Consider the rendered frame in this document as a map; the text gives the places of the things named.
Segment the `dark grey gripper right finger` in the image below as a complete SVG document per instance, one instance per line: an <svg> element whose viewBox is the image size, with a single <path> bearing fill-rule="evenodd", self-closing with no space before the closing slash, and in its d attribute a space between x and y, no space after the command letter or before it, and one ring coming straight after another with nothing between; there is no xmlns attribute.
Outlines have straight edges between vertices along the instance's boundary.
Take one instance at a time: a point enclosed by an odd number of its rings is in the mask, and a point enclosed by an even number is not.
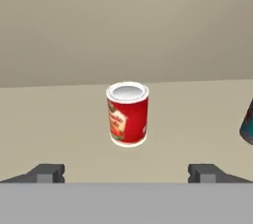
<svg viewBox="0 0 253 224"><path fill-rule="evenodd" d="M227 174L215 164L190 164L188 183L229 184L248 183L248 180Z"/></svg>

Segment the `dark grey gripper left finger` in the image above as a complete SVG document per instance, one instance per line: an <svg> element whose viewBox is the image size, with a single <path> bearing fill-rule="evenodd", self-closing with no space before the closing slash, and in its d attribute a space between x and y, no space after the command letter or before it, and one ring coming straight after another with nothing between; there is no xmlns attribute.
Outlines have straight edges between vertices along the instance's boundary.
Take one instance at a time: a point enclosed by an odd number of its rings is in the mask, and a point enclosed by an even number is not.
<svg viewBox="0 0 253 224"><path fill-rule="evenodd" d="M63 164L38 164L26 174L4 180L4 183L64 184L64 172Z"/></svg>

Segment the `teal food can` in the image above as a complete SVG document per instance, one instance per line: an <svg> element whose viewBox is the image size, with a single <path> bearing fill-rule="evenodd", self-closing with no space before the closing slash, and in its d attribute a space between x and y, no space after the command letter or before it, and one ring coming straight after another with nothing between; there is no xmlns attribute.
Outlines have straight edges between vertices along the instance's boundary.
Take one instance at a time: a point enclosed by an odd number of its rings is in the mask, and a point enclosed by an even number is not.
<svg viewBox="0 0 253 224"><path fill-rule="evenodd" d="M239 133L246 142L253 145L253 100L244 116Z"/></svg>

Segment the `red food can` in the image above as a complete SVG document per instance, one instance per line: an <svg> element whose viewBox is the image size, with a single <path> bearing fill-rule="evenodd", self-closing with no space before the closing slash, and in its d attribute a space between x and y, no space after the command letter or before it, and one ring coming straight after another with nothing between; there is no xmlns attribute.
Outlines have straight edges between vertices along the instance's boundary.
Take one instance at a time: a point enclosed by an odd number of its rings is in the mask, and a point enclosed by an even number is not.
<svg viewBox="0 0 253 224"><path fill-rule="evenodd" d="M147 137L149 89L137 82L119 82L106 90L110 136L121 147L141 145Z"/></svg>

